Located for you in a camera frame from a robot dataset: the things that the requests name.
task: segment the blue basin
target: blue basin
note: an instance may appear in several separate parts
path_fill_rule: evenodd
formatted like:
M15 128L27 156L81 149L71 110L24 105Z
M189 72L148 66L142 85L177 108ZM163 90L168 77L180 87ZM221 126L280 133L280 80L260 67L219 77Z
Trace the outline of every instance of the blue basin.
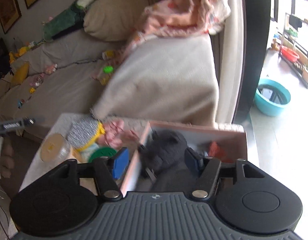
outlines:
M280 83L268 78L261 78L259 81L259 86L260 85L270 85L276 88L280 92L280 94L285 97L284 104L277 104L275 102L271 102L269 99L261 95L258 89L256 90L254 101L257 108L265 115L278 116L289 105L291 101L290 92Z

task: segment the metal screw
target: metal screw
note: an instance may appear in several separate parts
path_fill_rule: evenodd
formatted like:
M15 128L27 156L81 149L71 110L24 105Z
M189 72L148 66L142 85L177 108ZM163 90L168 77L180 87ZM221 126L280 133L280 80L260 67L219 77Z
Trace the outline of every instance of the metal screw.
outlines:
M119 192L116 191L116 190L107 190L105 193L104 193L104 196L105 197L108 197L108 198L117 198L119 197Z
M195 190L192 192L193 197L205 198L208 196L208 193L205 190Z

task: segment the orange object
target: orange object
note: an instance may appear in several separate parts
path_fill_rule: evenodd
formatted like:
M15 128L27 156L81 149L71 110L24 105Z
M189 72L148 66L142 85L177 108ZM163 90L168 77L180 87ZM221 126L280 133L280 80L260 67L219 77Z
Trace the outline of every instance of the orange object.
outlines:
M218 158L223 163L234 163L232 159L227 157L225 151L217 144L217 142L211 142L208 156Z
M287 48L285 46L282 46L282 55L291 62L296 62L300 56L296 52L294 52L292 49Z

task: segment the blue pad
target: blue pad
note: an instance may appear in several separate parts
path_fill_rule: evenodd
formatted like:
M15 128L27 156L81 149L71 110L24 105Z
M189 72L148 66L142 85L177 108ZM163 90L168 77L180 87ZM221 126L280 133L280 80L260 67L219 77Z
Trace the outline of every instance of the blue pad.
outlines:
M126 147L123 147L116 153L113 159L112 176L114 179L119 179L129 163L129 151Z

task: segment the yellow pillow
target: yellow pillow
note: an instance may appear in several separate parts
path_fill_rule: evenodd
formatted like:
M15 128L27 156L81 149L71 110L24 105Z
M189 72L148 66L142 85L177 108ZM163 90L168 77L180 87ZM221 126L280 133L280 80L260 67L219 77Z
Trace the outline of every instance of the yellow pillow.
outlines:
M28 75L28 70L29 62L26 62L19 69L17 69L15 75L12 77L10 87L13 88L14 86L22 84Z

